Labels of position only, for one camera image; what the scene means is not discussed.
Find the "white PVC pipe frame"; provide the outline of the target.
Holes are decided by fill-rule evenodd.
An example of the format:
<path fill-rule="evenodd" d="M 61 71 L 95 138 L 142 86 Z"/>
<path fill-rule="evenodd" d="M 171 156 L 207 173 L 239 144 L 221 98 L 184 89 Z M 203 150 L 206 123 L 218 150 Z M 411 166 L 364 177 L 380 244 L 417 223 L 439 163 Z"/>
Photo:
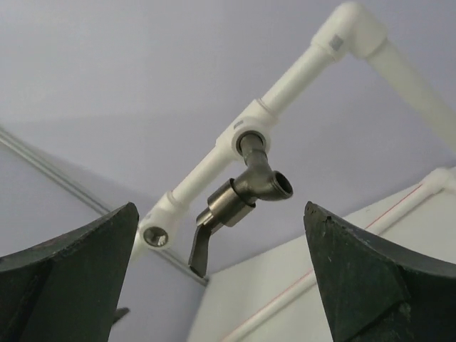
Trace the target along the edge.
<path fill-rule="evenodd" d="M 169 248 L 179 228 L 180 221 L 187 213 L 192 202 L 210 185 L 216 176 L 235 160 L 247 160 L 242 154 L 241 143 L 247 138 L 258 138 L 259 157 L 266 157 L 271 147 L 269 133 L 279 122 L 279 116 L 289 105 L 331 64 L 340 61 L 347 53 L 368 63 L 388 85 L 412 109 L 417 111 L 433 132 L 442 141 L 455 150 L 455 111 L 442 99 L 440 94 L 419 74 L 406 57 L 388 39 L 387 28 L 362 4 L 344 2 L 331 13 L 324 24 L 316 32 L 310 46 L 297 61 L 284 73 L 280 79 L 260 98 L 253 100 L 216 139 L 214 147 L 199 162 L 199 164 L 173 190 L 167 191 L 144 216 L 138 224 L 138 232 L 132 257 L 140 246 L 149 249 L 165 250 Z M 446 189 L 442 187 L 448 183 L 452 172 L 447 169 L 436 169 L 410 188 L 409 193 L 394 206 L 382 213 L 368 225 L 370 232 L 384 233 L 393 224 L 416 209 L 428 198 Z M 202 228 L 215 228 L 213 223 L 228 227 L 232 218 L 228 217 L 228 209 L 234 209 L 234 204 L 240 204 L 240 190 L 236 190 L 236 201 L 225 202 L 228 195 L 235 194 L 235 181 L 229 181 L 222 187 L 220 195 L 209 201 L 208 207 L 198 219 L 202 221 Z M 164 242 L 154 244 L 146 239 L 149 233 L 163 231 Z M 316 286 L 316 277 L 313 269 L 306 269 L 306 273 L 290 284 L 286 289 L 268 303 L 264 303 L 259 310 L 240 323 L 226 336 L 216 336 L 222 328 L 229 328 L 228 323 L 222 323 L 220 328 L 211 328 L 203 332 L 204 318 L 209 318 L 209 306 L 202 306 L 193 323 L 189 340 L 187 341 L 247 341 L 253 332 L 272 322 L 294 302 L 302 302 L 308 292 Z"/>

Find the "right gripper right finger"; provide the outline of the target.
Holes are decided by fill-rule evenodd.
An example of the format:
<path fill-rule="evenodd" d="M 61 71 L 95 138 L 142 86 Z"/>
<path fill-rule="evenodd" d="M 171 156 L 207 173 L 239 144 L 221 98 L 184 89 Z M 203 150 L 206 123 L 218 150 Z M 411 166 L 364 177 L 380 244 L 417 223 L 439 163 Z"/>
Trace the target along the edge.
<path fill-rule="evenodd" d="M 333 341 L 454 341 L 455 265 L 313 202 L 304 230 Z"/>

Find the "dark grey faucet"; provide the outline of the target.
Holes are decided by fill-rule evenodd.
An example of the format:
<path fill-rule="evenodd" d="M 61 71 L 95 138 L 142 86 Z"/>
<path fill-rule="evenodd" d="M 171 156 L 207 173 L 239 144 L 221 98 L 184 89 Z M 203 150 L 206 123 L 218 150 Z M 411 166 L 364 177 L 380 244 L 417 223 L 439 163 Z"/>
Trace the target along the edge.
<path fill-rule="evenodd" d="M 188 265 L 198 277 L 207 273 L 209 240 L 221 227 L 233 227 L 256 207 L 258 200 L 276 202 L 292 197 L 291 183 L 271 169 L 266 145 L 256 132 L 247 132 L 238 140 L 246 170 L 227 180 L 207 199 L 207 207 L 196 218 L 196 231 Z"/>

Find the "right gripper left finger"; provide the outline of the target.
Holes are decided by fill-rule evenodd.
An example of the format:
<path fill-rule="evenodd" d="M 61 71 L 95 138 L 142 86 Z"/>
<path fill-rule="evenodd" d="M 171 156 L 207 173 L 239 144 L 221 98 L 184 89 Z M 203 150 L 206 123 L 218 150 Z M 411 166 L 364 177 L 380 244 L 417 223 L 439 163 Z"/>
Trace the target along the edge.
<path fill-rule="evenodd" d="M 107 341 L 139 214 L 129 202 L 1 258 L 2 341 Z"/>

